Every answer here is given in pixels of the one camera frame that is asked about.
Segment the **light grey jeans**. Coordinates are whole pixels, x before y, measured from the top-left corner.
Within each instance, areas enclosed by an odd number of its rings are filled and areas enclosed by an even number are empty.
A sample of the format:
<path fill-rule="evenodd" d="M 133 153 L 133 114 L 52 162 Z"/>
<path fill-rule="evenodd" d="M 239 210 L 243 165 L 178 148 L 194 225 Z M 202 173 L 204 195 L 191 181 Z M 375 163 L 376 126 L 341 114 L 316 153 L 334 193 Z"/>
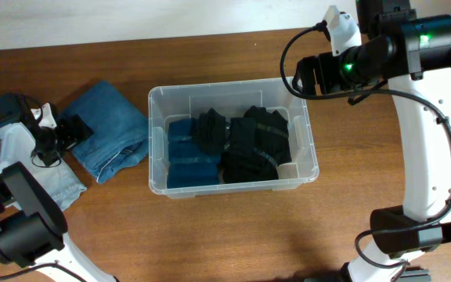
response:
<path fill-rule="evenodd" d="M 44 188 L 48 195 L 56 202 L 61 211 L 68 209 L 87 190 L 86 186 L 73 173 L 70 167 L 61 162 L 52 168 L 40 168 L 43 163 L 37 159 L 33 164 L 31 151 L 18 153 L 19 159 L 36 181 Z"/>

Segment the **dark blue jeans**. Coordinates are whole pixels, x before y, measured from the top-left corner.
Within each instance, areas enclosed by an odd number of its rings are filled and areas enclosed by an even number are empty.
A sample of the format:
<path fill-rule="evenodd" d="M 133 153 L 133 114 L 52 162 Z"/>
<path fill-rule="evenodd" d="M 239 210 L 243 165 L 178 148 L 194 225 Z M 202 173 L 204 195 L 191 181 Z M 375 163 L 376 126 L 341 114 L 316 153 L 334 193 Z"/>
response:
<path fill-rule="evenodd" d="M 149 152 L 148 118 L 112 84 L 100 81 L 73 101 L 61 118 L 77 115 L 93 131 L 72 154 L 103 184 L 136 166 Z"/>

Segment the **black cloth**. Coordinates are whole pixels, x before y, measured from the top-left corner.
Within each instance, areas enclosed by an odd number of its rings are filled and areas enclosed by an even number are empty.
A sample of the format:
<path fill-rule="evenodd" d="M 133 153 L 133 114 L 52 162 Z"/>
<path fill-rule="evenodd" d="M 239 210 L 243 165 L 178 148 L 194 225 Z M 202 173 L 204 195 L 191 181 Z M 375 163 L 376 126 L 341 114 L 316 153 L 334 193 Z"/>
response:
<path fill-rule="evenodd" d="M 277 163 L 268 154 L 254 149 L 249 156 L 231 152 L 222 155 L 222 178 L 225 183 L 249 183 L 277 180 Z"/>
<path fill-rule="evenodd" d="M 215 109 L 191 120 L 192 141 L 224 163 L 276 167 L 292 161 L 288 121 L 274 110 L 250 107 L 243 116 L 226 119 Z"/>

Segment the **blue cloth bundle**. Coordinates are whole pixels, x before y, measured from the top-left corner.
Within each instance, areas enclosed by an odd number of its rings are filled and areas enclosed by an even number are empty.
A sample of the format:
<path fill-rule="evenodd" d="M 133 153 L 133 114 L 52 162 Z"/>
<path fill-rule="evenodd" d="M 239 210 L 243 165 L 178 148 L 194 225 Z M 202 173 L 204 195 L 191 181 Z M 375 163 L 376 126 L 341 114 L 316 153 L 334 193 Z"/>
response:
<path fill-rule="evenodd" d="M 193 141 L 197 121 L 186 118 L 173 121 L 168 127 L 168 160 L 170 163 L 167 188 L 210 186 L 220 183 L 219 154 L 206 154 Z"/>

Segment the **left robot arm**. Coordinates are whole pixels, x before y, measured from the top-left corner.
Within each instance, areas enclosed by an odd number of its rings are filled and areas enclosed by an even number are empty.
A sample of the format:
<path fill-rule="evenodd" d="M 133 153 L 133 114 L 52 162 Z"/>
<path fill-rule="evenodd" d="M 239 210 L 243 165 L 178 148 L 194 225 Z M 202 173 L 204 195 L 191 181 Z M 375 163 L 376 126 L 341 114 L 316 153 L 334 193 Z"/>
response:
<path fill-rule="evenodd" d="M 78 115 L 58 119 L 54 105 L 7 93 L 0 97 L 0 263 L 21 270 L 0 281 L 40 272 L 54 281 L 114 281 L 71 240 L 59 205 L 32 168 L 59 168 L 64 153 L 92 130 Z"/>

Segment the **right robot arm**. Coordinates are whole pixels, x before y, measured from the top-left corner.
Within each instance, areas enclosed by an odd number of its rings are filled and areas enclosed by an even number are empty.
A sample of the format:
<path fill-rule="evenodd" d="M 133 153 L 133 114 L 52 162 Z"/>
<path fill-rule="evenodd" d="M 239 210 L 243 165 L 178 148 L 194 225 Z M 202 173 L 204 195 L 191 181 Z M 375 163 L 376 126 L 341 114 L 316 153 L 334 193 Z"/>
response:
<path fill-rule="evenodd" d="M 306 100 L 394 100 L 405 166 L 399 206 L 374 210 L 370 242 L 332 281 L 427 281 L 410 263 L 451 243 L 451 16 L 420 18 L 408 1 L 329 7 L 315 25 L 331 50 L 298 62 L 289 92 Z"/>

